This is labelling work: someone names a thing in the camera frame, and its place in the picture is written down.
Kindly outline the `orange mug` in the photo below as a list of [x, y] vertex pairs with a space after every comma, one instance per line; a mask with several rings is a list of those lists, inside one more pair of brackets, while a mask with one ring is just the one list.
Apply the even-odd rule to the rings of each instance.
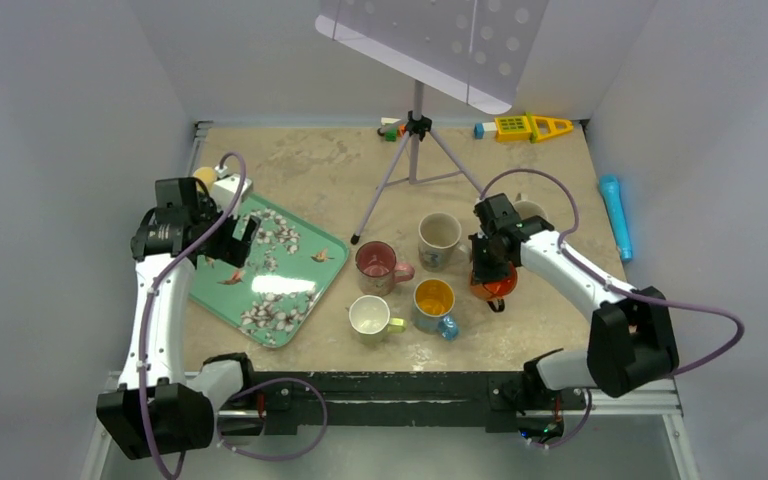
[[518, 274], [513, 265], [509, 266], [508, 275], [499, 281], [478, 282], [474, 273], [469, 276], [470, 292], [478, 299], [487, 303], [490, 310], [494, 313], [505, 311], [505, 298], [512, 293], [518, 285]]

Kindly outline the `cream coral shell mug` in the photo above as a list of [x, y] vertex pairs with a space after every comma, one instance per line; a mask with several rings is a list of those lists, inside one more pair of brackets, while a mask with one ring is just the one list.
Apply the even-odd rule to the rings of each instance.
[[549, 216], [544, 208], [538, 203], [529, 200], [524, 194], [519, 193], [515, 196], [512, 205], [522, 220], [538, 216], [543, 220], [549, 220]]

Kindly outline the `cream dragon mug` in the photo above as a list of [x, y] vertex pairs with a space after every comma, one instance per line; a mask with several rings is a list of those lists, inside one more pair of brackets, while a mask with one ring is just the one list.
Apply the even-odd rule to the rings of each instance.
[[471, 260], [471, 247], [462, 241], [463, 229], [457, 218], [449, 213], [434, 212], [422, 218], [418, 225], [418, 254], [427, 271], [442, 271], [460, 252]]

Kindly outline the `yellow mug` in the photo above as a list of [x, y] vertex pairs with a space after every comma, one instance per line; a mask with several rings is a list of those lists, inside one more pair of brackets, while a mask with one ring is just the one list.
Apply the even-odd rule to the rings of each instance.
[[218, 173], [211, 167], [200, 167], [191, 176], [198, 180], [199, 188], [205, 195], [210, 194], [211, 187], [218, 180]]

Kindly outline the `blue butterfly mug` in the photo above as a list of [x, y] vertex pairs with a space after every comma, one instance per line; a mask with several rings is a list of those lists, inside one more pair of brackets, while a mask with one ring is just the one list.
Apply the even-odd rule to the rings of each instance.
[[422, 332], [453, 341], [459, 327], [453, 316], [455, 293], [445, 281], [430, 278], [421, 281], [413, 292], [412, 324]]

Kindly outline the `pink skull mug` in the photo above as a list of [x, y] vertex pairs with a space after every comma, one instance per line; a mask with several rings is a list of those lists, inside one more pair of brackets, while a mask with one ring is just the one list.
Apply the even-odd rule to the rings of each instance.
[[382, 241], [362, 245], [356, 252], [355, 265], [360, 273], [359, 288], [365, 295], [386, 296], [397, 284], [415, 276], [415, 268], [400, 262], [395, 250]]

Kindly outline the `lime green mug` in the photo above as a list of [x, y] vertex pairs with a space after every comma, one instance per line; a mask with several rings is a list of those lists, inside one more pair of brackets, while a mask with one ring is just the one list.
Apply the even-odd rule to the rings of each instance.
[[401, 334], [407, 322], [394, 317], [387, 302], [379, 296], [363, 295], [348, 310], [349, 323], [357, 339], [369, 345], [382, 342], [390, 334]]

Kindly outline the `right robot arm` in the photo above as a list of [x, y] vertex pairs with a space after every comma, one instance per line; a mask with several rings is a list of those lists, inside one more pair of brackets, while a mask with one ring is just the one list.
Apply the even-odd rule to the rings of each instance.
[[541, 216], [522, 218], [506, 195], [478, 201], [480, 231], [473, 242], [473, 278], [492, 283], [524, 268], [561, 293], [589, 323], [588, 344], [526, 362], [521, 392], [544, 407], [568, 388], [595, 388], [618, 398], [679, 366], [669, 308], [654, 287], [620, 281], [570, 247]]

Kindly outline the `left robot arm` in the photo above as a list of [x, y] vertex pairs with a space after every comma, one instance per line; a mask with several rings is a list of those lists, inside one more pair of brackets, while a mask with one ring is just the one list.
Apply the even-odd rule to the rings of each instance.
[[97, 397], [96, 415], [131, 459], [209, 446], [220, 407], [244, 409], [258, 382], [244, 353], [208, 358], [194, 378], [184, 369], [186, 303], [199, 259], [240, 267], [260, 225], [237, 225], [253, 183], [233, 174], [208, 184], [195, 177], [158, 180], [156, 204], [130, 240], [137, 304], [125, 365], [114, 390]]

